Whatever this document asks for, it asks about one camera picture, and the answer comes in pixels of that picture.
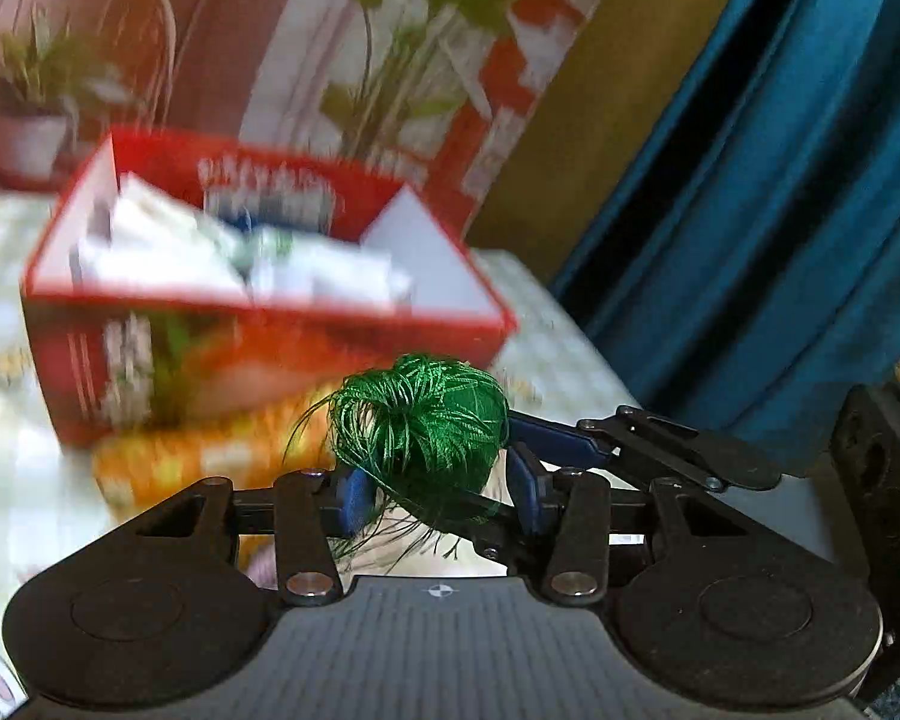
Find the teal curtain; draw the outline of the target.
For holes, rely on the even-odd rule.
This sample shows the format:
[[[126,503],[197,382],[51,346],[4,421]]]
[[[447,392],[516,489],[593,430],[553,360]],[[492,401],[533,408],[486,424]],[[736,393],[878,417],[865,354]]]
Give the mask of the teal curtain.
[[[811,465],[900,358],[900,0],[730,0],[553,291],[644,408]]]

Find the white cloth with grey stripe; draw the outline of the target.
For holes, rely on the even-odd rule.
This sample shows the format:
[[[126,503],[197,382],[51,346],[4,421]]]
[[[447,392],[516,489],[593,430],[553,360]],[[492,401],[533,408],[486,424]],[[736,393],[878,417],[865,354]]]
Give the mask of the white cloth with grey stripe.
[[[94,200],[68,263],[77,286],[245,302],[243,253],[233,227],[126,172],[116,195]]]

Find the white plastic bag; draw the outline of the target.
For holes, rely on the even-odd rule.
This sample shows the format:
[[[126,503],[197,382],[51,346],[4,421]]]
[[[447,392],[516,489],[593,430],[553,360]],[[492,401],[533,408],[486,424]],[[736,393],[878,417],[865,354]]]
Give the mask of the white plastic bag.
[[[390,309],[413,296],[413,277],[388,252],[317,232],[260,226],[240,234],[226,257],[258,301],[329,299]]]

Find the orange floral oven mitt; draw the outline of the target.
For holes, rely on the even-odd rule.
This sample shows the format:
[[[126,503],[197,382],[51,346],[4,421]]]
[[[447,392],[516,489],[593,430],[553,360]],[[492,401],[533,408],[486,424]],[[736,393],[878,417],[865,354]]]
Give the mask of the orange floral oven mitt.
[[[200,479],[266,488],[284,473],[331,470],[327,383],[258,410],[180,429],[109,437],[92,452],[95,483],[118,512],[139,512]]]

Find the green thread tassel bundle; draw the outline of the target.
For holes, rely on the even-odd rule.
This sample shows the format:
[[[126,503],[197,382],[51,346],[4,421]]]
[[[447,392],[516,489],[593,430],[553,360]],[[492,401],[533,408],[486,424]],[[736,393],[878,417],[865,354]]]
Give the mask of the green thread tassel bundle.
[[[390,567],[416,554],[457,559],[461,539],[447,528],[489,520],[457,514],[452,504],[484,491],[509,440],[509,402],[493,374],[424,353],[351,374],[302,411],[282,461],[315,415],[326,418],[323,445],[333,460],[377,486],[368,522],[328,540],[341,566],[352,569],[357,557],[390,543],[400,546]]]

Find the red strawberry cardboard box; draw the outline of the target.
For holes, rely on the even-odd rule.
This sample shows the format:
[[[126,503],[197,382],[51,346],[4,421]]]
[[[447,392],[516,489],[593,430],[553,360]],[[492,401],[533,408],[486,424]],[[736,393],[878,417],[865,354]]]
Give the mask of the red strawberry cardboard box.
[[[404,353],[491,364],[517,322],[411,185],[117,128],[20,285],[59,442],[256,410]]]

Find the checkered bunny tablecloth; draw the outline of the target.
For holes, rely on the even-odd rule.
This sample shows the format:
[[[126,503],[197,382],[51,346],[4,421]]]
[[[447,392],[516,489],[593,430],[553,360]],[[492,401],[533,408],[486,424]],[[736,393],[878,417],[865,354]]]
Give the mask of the checkered bunny tablecloth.
[[[0,192],[0,650],[2,613],[20,585],[115,523],[87,455],[59,445],[23,327],[20,277],[54,204]],[[493,366],[517,410],[574,424],[635,400],[515,255],[478,250],[473,259],[518,317]]]

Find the printed living room backdrop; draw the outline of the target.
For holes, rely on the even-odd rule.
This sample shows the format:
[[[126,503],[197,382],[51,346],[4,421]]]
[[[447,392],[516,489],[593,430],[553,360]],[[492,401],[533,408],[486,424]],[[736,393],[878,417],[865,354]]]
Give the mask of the printed living room backdrop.
[[[112,124],[343,158],[473,224],[601,0],[0,0],[0,187]]]

